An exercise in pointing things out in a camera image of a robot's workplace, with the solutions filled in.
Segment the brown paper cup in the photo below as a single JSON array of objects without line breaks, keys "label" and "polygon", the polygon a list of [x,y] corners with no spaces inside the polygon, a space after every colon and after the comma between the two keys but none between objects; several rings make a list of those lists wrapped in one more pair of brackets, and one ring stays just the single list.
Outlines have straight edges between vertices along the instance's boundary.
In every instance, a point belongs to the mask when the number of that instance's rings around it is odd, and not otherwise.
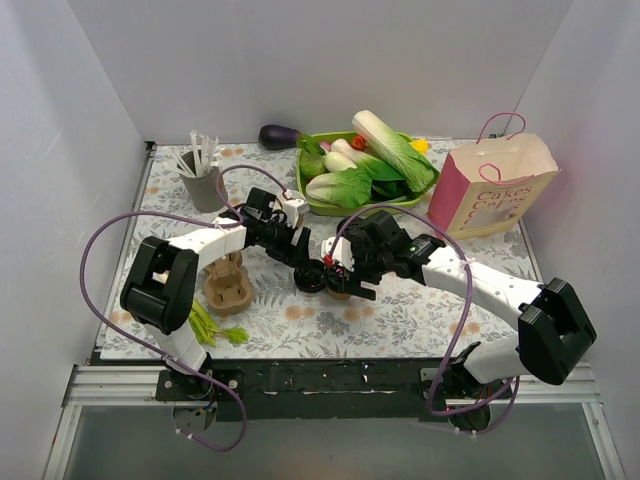
[{"label": "brown paper cup", "polygon": [[328,283],[327,293],[336,300],[347,300],[351,297],[345,290],[345,286],[341,283]]},{"label": "brown paper cup", "polygon": [[308,211],[308,203],[299,198],[285,199],[282,201],[282,210],[286,215],[286,225],[296,227],[300,219]]}]

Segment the pink paper cake bag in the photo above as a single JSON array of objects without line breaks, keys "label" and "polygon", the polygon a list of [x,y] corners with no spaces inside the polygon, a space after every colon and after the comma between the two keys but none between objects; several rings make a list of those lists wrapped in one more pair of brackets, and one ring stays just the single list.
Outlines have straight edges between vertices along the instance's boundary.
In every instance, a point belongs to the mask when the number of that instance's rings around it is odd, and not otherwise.
[{"label": "pink paper cake bag", "polygon": [[456,240],[507,231],[558,173],[539,136],[524,130],[493,139],[480,134],[449,151],[427,218]]}]

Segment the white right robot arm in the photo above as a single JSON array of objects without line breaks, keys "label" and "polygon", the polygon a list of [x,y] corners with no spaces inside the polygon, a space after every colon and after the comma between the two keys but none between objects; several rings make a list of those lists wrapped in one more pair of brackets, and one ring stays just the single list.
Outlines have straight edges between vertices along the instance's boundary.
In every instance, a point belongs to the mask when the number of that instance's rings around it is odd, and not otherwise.
[{"label": "white right robot arm", "polygon": [[466,347],[445,366],[439,383],[449,395],[475,397],[499,380],[532,375],[561,385],[597,334],[572,285],[507,275],[468,257],[438,237],[411,237],[386,211],[344,220],[334,247],[324,252],[331,290],[373,300],[372,285],[393,273],[476,305],[515,335]]}]

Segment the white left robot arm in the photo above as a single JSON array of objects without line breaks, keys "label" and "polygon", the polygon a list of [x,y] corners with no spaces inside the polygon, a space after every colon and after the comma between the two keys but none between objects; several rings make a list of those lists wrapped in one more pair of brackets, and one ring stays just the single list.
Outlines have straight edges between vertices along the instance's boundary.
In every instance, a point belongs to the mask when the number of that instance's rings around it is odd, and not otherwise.
[{"label": "white left robot arm", "polygon": [[120,306],[145,326],[165,363],[180,372],[178,387],[188,398],[203,399],[213,386],[211,373],[202,368],[207,353],[188,322],[199,272],[252,246],[291,268],[303,266],[309,261],[310,229],[299,223],[309,210],[299,192],[274,195],[254,187],[243,204],[222,211],[209,226],[142,241]]}]

